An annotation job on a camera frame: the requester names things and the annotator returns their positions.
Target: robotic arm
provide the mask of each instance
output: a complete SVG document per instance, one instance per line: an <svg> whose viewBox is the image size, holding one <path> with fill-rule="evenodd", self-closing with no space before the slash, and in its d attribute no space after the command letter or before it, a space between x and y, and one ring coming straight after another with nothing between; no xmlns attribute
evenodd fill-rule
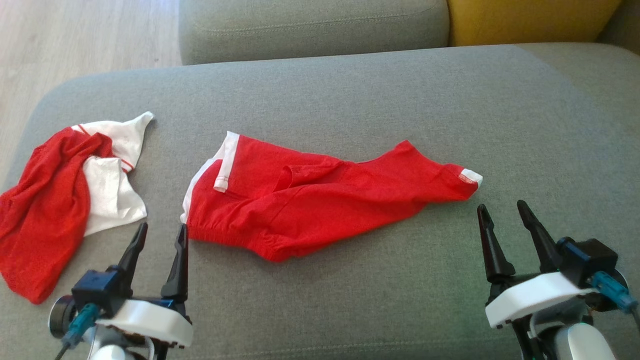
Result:
<svg viewBox="0 0 640 360"><path fill-rule="evenodd" d="M593 327L592 311L632 313L640 329L638 301L615 269L618 254L596 239L554 243L527 203L518 211L540 259L540 273L516 275L493 232L484 204L477 215L486 279L491 283L485 312L491 327L510 324L524 360L615 359Z"/></svg>
<svg viewBox="0 0 640 360"><path fill-rule="evenodd" d="M87 271L58 299L49 315L51 334L62 341L60 360L80 341L91 344L88 360L165 360L168 348L191 345L193 328L186 314L188 236L182 225L176 255L160 297L134 297L131 281L145 246L147 223L138 227L117 265Z"/></svg>

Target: wooden floor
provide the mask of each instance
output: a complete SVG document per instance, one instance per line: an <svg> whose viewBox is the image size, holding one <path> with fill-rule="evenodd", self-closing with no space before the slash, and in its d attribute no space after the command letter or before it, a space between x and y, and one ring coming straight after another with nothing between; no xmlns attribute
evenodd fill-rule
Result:
<svg viewBox="0 0 640 360"><path fill-rule="evenodd" d="M38 101L78 76L180 65L178 0L0 0L0 184Z"/></svg>

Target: clothing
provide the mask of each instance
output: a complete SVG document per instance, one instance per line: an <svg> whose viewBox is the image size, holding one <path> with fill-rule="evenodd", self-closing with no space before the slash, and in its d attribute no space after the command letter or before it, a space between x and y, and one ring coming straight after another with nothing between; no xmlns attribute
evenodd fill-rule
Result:
<svg viewBox="0 0 640 360"><path fill-rule="evenodd" d="M194 239L284 261L411 217L427 203L467 200L481 181L408 141L353 163L229 132L191 180L181 219Z"/></svg>
<svg viewBox="0 0 640 360"><path fill-rule="evenodd" d="M152 119L67 127L33 151L0 195L0 272L12 291L42 303L85 235L147 215L125 171Z"/></svg>

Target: gray couch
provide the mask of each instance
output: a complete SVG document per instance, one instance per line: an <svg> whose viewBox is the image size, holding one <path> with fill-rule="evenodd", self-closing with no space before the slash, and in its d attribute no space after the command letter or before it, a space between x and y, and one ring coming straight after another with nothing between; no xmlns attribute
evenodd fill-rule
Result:
<svg viewBox="0 0 640 360"><path fill-rule="evenodd" d="M515 202L552 236L595 237L616 250L640 295L640 57L603 44L527 44L247 61L75 79L34 111L4 188L31 150L65 126L150 110L129 175L148 208L134 279L158 294L173 259L189 180L232 130L353 161L409 139L426 156L484 176L467 202L311 256L268 263L191 242L188 313L194 344L172 359L518 359L510 329L489 328L476 206L485 203L519 272L537 259ZM89 268L118 260L136 224L85 239L41 306L0 286L0 357L58 351L51 304ZM596 316L620 359L640 353L633 321ZM65 359L82 359L86 346Z"/></svg>
<svg viewBox="0 0 640 360"><path fill-rule="evenodd" d="M181 0L182 63L443 47L446 0Z"/></svg>

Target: blue connector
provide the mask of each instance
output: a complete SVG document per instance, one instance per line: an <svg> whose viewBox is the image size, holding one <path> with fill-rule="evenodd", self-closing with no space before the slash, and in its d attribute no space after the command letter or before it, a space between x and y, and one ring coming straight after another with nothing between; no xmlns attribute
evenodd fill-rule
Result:
<svg viewBox="0 0 640 360"><path fill-rule="evenodd" d="M82 335L92 326L100 316L100 309L95 304L85 305L76 318L69 324L69 330L62 337L62 345L73 349L82 340Z"/></svg>
<svg viewBox="0 0 640 360"><path fill-rule="evenodd" d="M625 314L631 313L638 306L638 300L629 295L629 289L622 286L604 271L594 274L591 285L598 289L602 295L615 302Z"/></svg>

